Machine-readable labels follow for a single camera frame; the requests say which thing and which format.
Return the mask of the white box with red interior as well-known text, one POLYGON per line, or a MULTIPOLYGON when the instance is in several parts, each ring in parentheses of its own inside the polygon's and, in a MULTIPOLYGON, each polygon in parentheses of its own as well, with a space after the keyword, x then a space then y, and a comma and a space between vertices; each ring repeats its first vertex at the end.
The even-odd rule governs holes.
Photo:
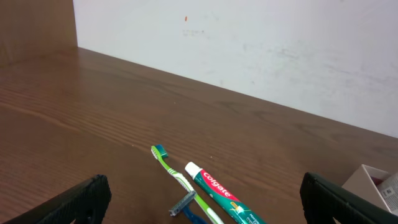
POLYGON ((391 213, 377 189, 377 186, 388 179, 391 175, 393 174, 362 164, 349 177, 342 187, 345 190, 391 213))

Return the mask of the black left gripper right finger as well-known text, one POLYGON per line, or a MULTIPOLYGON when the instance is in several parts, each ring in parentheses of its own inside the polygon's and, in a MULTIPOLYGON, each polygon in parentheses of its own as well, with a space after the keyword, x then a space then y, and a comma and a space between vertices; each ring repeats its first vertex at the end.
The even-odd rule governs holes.
POLYGON ((313 173, 305 173, 300 187, 308 224, 397 224, 397 216, 313 173))

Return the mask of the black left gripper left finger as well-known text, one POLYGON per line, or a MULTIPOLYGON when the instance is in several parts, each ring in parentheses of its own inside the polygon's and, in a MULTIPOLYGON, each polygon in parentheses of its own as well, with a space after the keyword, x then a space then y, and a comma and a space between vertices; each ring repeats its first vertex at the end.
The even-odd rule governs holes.
POLYGON ((94 175, 4 224, 101 224, 111 196, 107 177, 94 175))

